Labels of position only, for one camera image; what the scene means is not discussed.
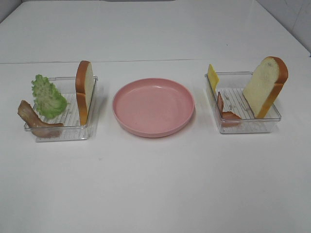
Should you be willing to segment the yellow cheese slice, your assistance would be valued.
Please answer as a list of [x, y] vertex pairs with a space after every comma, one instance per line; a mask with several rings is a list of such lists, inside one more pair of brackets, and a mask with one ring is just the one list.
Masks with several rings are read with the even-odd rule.
[[216, 87], [217, 87], [217, 84], [219, 82], [219, 77], [218, 77], [217, 73], [215, 72], [212, 64], [208, 65], [207, 78], [209, 80], [209, 83], [210, 83], [210, 86], [213, 90], [213, 93], [215, 94], [216, 93]]

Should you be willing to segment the bacon strip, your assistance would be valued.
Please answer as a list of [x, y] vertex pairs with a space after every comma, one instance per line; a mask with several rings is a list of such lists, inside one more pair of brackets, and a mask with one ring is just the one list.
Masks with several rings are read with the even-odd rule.
[[63, 123], [50, 124], [42, 121], [36, 112], [32, 109], [31, 105], [22, 100], [17, 110], [17, 114], [25, 121], [25, 123], [33, 128], [32, 133], [40, 138], [54, 138], [59, 137], [62, 133], [61, 130], [50, 130], [50, 128], [63, 127]]
[[217, 106], [220, 111], [221, 119], [223, 120], [223, 122], [221, 123], [223, 127], [234, 127], [240, 124], [238, 120], [241, 120], [241, 118], [238, 115], [236, 115], [232, 111], [225, 112], [223, 110], [224, 102], [223, 102], [223, 98], [220, 92], [218, 92], [218, 96], [217, 96]]

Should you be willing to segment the bread slice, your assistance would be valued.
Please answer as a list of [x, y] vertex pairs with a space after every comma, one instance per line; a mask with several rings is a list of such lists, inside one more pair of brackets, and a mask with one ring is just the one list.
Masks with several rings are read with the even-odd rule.
[[91, 62], [83, 60], [79, 63], [75, 79], [76, 100], [79, 110], [80, 125], [85, 125], [87, 123], [93, 86], [94, 78]]
[[255, 118], [264, 118], [288, 78], [288, 69], [278, 57], [262, 60], [242, 91]]

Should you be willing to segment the green lettuce leaf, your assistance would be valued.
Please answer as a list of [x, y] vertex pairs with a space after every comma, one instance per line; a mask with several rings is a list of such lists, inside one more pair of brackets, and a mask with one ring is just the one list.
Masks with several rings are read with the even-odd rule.
[[65, 111], [68, 102], [48, 77], [37, 74], [32, 81], [32, 92], [40, 115], [52, 119]]

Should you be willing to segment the pink round plate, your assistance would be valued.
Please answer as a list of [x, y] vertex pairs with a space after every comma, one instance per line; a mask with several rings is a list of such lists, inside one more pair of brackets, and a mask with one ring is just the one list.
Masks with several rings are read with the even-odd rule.
[[112, 101], [114, 116], [126, 131], [149, 138], [171, 135], [190, 121], [191, 92], [168, 79], [147, 78], [122, 87]]

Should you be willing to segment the clear right plastic tray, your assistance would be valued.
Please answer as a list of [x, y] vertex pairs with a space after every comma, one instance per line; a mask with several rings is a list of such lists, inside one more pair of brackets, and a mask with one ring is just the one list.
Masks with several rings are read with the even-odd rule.
[[[207, 74], [207, 98], [213, 110], [216, 125], [220, 133], [270, 133], [274, 126], [281, 120], [278, 109], [272, 105], [264, 118], [255, 118], [254, 114], [243, 96], [243, 89], [252, 77], [252, 72], [218, 72], [219, 82], [216, 87], [216, 93], [210, 86]], [[223, 120], [217, 106], [218, 92], [221, 93], [224, 102], [224, 111], [232, 111], [238, 115], [241, 120], [239, 125], [234, 127], [223, 127]]]

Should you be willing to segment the clear plastic tray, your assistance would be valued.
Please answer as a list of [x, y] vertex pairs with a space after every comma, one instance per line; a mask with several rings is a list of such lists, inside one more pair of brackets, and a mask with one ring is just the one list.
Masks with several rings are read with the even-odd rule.
[[[254, 114], [243, 96], [243, 89], [252, 77], [252, 72], [218, 72], [219, 82], [216, 87], [216, 93], [210, 86], [207, 74], [207, 98], [213, 110], [216, 125], [220, 133], [270, 133], [274, 126], [281, 120], [278, 109], [272, 105], [264, 118], [255, 118]], [[217, 106], [218, 92], [221, 93], [224, 102], [224, 111], [232, 111], [238, 115], [241, 120], [239, 125], [234, 127], [223, 127], [223, 120]]]
[[24, 130], [32, 133], [36, 142], [72, 141], [90, 138], [90, 136], [93, 135], [93, 131], [97, 127], [97, 124], [95, 123], [95, 108], [97, 100], [98, 77], [93, 77], [94, 86], [92, 99], [89, 106], [87, 123], [85, 125], [80, 124], [75, 90], [75, 77], [55, 77], [49, 78], [49, 81], [53, 83], [61, 95], [66, 98], [68, 104], [65, 111], [53, 119], [47, 119], [41, 115], [39, 115], [39, 118], [41, 121], [49, 124], [62, 123], [64, 126], [58, 128], [32, 128], [27, 124], [24, 124]]

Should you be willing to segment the clear left plastic tray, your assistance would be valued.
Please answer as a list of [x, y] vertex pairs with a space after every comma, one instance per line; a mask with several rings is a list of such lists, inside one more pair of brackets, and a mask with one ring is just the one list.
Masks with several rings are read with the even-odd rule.
[[49, 81], [53, 83], [61, 95], [66, 98], [68, 104], [65, 111], [53, 119], [47, 119], [41, 115], [39, 115], [39, 118], [41, 121], [49, 124], [62, 123], [64, 126], [58, 128], [32, 128], [27, 124], [24, 124], [24, 130], [32, 133], [36, 142], [72, 141], [90, 138], [90, 136], [93, 135], [93, 131], [97, 127], [97, 124], [95, 123], [95, 108], [97, 100], [98, 77], [93, 77], [94, 86], [92, 99], [89, 106], [87, 123], [85, 125], [80, 124], [75, 90], [75, 77], [55, 77], [49, 78]]

